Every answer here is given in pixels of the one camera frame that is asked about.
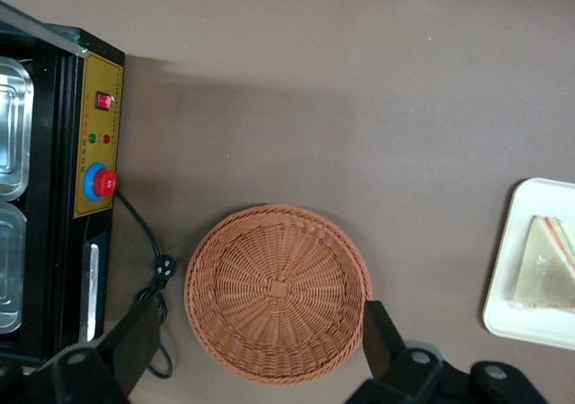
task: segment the metal container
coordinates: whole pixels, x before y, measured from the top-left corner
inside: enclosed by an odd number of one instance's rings
[[[0,57],[0,201],[17,199],[28,185],[33,95],[24,67]]]
[[[22,324],[22,285],[26,217],[16,206],[0,202],[0,334]]]

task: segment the label on control panel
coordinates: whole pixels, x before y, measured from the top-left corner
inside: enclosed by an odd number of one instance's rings
[[[112,206],[112,197],[89,199],[84,180],[94,163],[101,163],[106,170],[116,170],[122,76],[122,66],[94,53],[84,61],[74,218]]]

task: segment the white tray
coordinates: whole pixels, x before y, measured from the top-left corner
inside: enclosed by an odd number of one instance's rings
[[[520,308],[513,285],[534,215],[557,217],[575,228],[575,184],[533,178],[522,182],[511,207],[495,263],[483,321],[495,335],[575,350],[575,313]]]

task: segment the black cable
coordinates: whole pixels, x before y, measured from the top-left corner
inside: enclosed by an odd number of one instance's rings
[[[155,240],[154,234],[152,233],[152,231],[150,231],[150,228],[147,227],[147,224],[144,221],[144,219],[142,217],[140,217],[140,214],[137,213],[137,211],[134,209],[134,207],[128,202],[128,200],[126,198],[124,198],[124,195],[122,195],[119,192],[119,190],[116,190],[116,197],[120,200],[120,202],[122,204],[124,204],[126,206],[128,211],[134,216],[134,218],[139,223],[139,225],[142,226],[142,229],[144,229],[144,232],[146,233],[148,240],[150,240],[150,243],[152,244],[152,247],[154,248],[155,256],[157,258],[159,258],[160,257],[160,246],[158,245],[158,241]]]
[[[128,200],[121,194],[119,190],[116,189],[116,197],[120,200],[122,204],[128,209],[128,211],[134,216],[139,225],[144,229],[148,240],[152,244],[152,248],[155,253],[155,273],[154,278],[149,287],[142,289],[137,293],[136,302],[143,299],[156,299],[158,302],[158,312],[160,313],[160,326],[164,325],[166,319],[168,318],[168,306],[165,303],[164,297],[162,296],[162,290],[168,283],[168,280],[173,277],[176,272],[176,262],[170,256],[161,254],[160,246],[154,237],[154,234],[147,226],[144,219],[137,213],[136,209],[128,202]],[[151,364],[147,367],[147,371],[156,376],[159,379],[169,379],[173,374],[173,363],[170,354],[165,349],[162,342],[160,342],[160,353],[164,356],[166,362],[166,372],[161,373],[157,371]]]

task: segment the red button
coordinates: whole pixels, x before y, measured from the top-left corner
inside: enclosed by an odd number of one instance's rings
[[[116,174],[109,169],[102,169],[97,171],[93,177],[93,192],[96,196],[104,196],[109,198],[116,191]]]
[[[105,92],[96,93],[96,108],[99,110],[110,110],[112,99],[109,94]]]

